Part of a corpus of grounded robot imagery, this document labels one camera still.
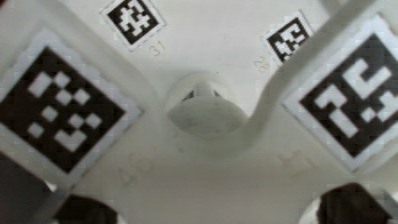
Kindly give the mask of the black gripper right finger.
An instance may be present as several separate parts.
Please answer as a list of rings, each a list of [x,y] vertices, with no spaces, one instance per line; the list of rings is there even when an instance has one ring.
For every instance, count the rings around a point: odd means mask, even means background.
[[[386,224],[386,210],[359,183],[345,184],[322,195],[319,224]]]

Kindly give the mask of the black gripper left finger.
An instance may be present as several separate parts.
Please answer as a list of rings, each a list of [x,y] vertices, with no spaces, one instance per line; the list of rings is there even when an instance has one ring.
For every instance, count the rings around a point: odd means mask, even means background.
[[[72,196],[56,214],[59,224],[118,224],[118,213],[95,199]]]

